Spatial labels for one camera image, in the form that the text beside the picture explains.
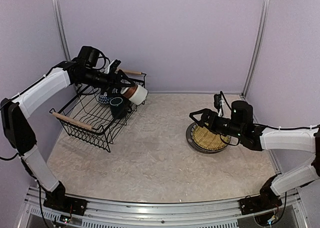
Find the ribbed round woven plate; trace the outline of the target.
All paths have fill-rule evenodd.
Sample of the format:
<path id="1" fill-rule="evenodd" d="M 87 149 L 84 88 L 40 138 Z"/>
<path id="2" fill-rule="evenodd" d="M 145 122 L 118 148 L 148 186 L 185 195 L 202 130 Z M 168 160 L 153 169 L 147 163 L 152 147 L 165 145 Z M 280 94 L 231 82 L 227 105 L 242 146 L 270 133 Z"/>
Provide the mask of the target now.
<path id="1" fill-rule="evenodd" d="M 211 133 L 207 128 L 196 126 L 191 133 L 191 138 L 200 148 L 208 151 L 224 149 L 231 141 L 230 136 L 221 136 Z"/>

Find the white brown ceramic cup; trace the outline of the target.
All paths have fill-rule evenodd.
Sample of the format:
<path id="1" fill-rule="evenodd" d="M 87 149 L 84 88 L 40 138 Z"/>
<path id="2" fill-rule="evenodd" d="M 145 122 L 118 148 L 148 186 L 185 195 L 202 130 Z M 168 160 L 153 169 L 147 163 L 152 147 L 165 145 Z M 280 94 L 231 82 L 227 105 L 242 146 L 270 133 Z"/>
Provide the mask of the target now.
<path id="1" fill-rule="evenodd" d="M 121 95 L 135 105 L 141 105 L 147 98 L 148 90 L 140 84 L 131 87 L 123 87 L 120 91 Z"/>

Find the dark green mug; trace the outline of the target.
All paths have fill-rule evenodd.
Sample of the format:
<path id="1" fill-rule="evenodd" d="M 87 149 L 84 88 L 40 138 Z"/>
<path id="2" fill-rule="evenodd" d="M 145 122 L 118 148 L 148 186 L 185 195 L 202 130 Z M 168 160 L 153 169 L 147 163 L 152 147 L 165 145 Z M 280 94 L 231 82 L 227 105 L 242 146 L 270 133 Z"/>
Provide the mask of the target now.
<path id="1" fill-rule="evenodd" d="M 114 96 L 109 101 L 109 107 L 116 120 L 121 120 L 132 112 L 131 102 L 123 96 Z"/>

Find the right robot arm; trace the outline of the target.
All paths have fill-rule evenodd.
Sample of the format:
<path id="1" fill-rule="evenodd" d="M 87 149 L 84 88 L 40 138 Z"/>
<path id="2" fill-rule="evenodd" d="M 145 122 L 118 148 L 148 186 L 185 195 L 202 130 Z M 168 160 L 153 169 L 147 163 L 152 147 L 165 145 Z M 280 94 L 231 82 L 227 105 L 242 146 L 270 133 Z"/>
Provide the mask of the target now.
<path id="1" fill-rule="evenodd" d="M 270 177 L 259 195 L 239 200 L 243 215 L 262 212 L 282 205 L 281 194 L 305 186 L 320 178 L 320 127 L 272 128 L 255 124 L 253 107 L 243 100 L 231 104 L 230 118 L 220 117 L 208 108 L 191 112 L 190 118 L 200 127 L 217 135 L 237 138 L 251 151 L 294 150 L 313 156 L 301 165 Z"/>

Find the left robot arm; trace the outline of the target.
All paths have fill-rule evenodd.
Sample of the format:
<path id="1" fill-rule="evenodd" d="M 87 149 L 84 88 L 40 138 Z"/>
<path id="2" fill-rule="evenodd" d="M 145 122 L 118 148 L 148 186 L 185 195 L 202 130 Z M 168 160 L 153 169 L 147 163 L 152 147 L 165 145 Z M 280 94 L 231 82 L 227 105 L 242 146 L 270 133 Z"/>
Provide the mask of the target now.
<path id="1" fill-rule="evenodd" d="M 77 57 L 62 61 L 21 93 L 0 103 L 5 137 L 17 151 L 29 175 L 45 191 L 45 206 L 55 210 L 69 211 L 72 203 L 65 195 L 64 185 L 53 175 L 41 155 L 28 118 L 48 99 L 73 84 L 89 85 L 107 93 L 117 90 L 118 94 L 137 106 L 148 95 L 147 89 L 118 68 L 119 60 L 110 62 L 106 71 L 96 69 L 99 58 L 103 58 L 105 63 L 109 61 L 99 49 L 83 46 Z"/>

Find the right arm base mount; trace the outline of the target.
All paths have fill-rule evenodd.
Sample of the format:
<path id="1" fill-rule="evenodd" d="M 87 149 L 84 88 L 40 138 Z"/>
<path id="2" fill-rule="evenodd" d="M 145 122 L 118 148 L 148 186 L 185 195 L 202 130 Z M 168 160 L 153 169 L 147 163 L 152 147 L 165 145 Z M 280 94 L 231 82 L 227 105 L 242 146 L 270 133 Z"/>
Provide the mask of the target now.
<path id="1" fill-rule="evenodd" d="M 283 205 L 282 200 L 278 196 L 270 198 L 264 195 L 248 196 L 240 199 L 238 202 L 243 216 L 267 211 Z"/>

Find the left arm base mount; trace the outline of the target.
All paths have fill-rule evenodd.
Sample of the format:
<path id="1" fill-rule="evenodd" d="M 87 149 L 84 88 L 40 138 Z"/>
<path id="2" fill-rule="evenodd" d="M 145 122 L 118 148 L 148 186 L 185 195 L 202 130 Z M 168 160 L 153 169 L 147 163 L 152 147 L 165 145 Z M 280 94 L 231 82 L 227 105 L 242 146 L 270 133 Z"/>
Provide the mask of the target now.
<path id="1" fill-rule="evenodd" d="M 62 204 L 57 204 L 55 201 L 46 198 L 43 205 L 59 212 L 68 213 L 71 215 L 84 216 L 87 209 L 88 201 L 81 198 L 66 196 Z"/>

